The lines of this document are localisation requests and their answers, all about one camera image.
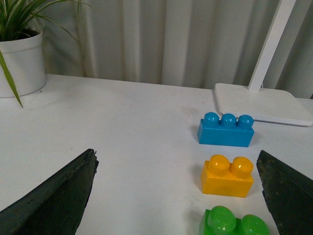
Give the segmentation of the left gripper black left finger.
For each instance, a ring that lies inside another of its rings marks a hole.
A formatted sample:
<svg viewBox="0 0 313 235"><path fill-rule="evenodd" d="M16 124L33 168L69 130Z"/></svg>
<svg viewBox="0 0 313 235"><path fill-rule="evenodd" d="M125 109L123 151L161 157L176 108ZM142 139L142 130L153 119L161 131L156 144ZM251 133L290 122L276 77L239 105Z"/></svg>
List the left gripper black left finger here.
<svg viewBox="0 0 313 235"><path fill-rule="evenodd" d="M73 235L92 190L98 160L88 149L0 212L2 235Z"/></svg>

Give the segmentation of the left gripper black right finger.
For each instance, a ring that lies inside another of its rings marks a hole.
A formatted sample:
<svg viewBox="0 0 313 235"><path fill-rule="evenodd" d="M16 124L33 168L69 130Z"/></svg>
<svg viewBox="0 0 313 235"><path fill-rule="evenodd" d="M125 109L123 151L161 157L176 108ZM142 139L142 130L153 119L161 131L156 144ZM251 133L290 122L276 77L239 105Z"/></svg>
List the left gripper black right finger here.
<svg viewBox="0 0 313 235"><path fill-rule="evenodd" d="M313 233L313 181L262 150L256 163L263 196L281 235Z"/></svg>

